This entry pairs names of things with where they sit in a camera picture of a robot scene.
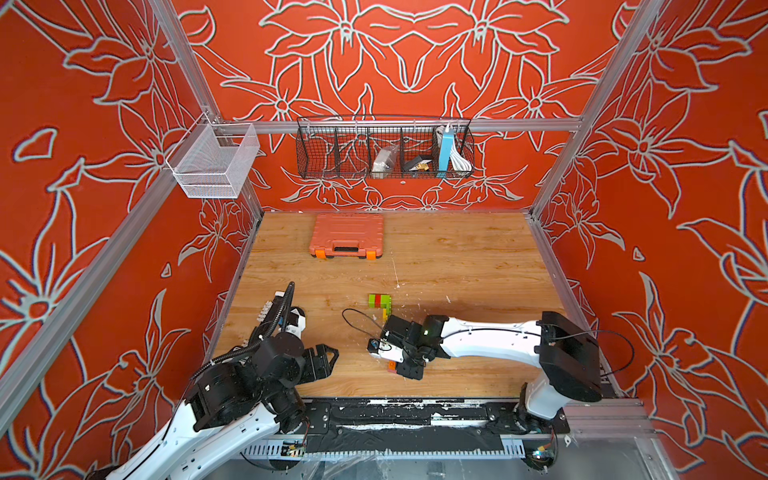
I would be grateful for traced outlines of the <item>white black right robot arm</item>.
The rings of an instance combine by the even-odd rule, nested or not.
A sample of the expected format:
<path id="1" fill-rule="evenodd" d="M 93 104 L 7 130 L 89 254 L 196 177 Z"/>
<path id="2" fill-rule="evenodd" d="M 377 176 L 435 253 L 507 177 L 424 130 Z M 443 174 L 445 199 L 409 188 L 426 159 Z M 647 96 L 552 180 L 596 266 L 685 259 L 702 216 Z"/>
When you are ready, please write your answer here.
<path id="1" fill-rule="evenodd" d="M 548 431 L 570 402 L 603 399 L 596 336 L 565 316 L 544 311 L 525 322 L 472 322 L 429 315 L 421 323 L 391 316 L 367 343 L 369 354 L 390 363 L 398 375 L 421 380 L 438 358 L 483 357 L 538 369 L 521 388 L 512 413 L 498 422 L 514 434 Z"/>

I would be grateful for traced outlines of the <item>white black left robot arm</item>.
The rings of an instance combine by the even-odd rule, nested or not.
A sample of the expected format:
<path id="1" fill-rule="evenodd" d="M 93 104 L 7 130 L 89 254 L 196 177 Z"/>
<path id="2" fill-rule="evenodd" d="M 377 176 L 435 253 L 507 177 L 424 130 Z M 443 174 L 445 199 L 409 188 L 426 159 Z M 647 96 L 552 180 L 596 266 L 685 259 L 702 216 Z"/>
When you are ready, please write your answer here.
<path id="1" fill-rule="evenodd" d="M 307 423 L 300 385 L 331 376 L 339 358 L 302 341 L 306 316 L 295 285 L 277 292 L 242 347 L 212 358 L 190 378 L 171 419 L 120 466 L 91 479 L 202 479 L 246 447 Z"/>

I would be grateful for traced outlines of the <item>long green lego brick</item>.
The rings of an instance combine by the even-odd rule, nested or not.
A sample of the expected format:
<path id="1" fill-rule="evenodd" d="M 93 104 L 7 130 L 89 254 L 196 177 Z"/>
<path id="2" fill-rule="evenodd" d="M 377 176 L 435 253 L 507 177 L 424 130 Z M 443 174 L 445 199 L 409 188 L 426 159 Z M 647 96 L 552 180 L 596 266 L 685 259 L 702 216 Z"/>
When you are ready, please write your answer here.
<path id="1" fill-rule="evenodd" d="M 390 317 L 392 315 L 392 298 L 391 298 L 390 295 L 387 295 L 387 294 L 382 295 L 382 296 L 383 296 L 384 300 L 383 300 L 383 305 L 382 305 L 381 308 L 382 309 L 387 309 L 388 312 L 389 312 L 389 317 Z"/>

